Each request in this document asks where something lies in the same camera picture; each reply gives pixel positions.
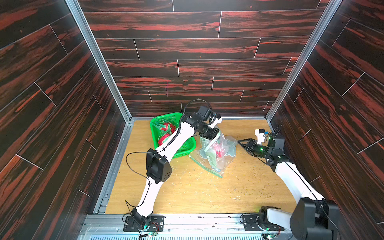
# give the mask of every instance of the metal bracket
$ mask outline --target metal bracket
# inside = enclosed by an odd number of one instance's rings
[[[148,230],[146,230],[146,232],[162,232],[164,230],[164,216],[152,215],[150,223],[151,224],[149,225]],[[124,227],[122,230],[124,232],[138,232],[138,229],[134,224],[135,223],[133,221],[133,217],[129,215],[125,219]]]
[[[242,222],[244,225],[244,230],[246,232],[248,232],[248,231],[252,231],[252,232],[278,231],[279,228],[280,228],[281,232],[284,231],[283,227],[276,225],[276,224],[272,224],[272,223],[271,224],[265,223],[264,226],[268,227],[269,229],[262,229],[257,222],[257,218],[258,218],[257,214],[243,215],[241,218],[242,218]]]

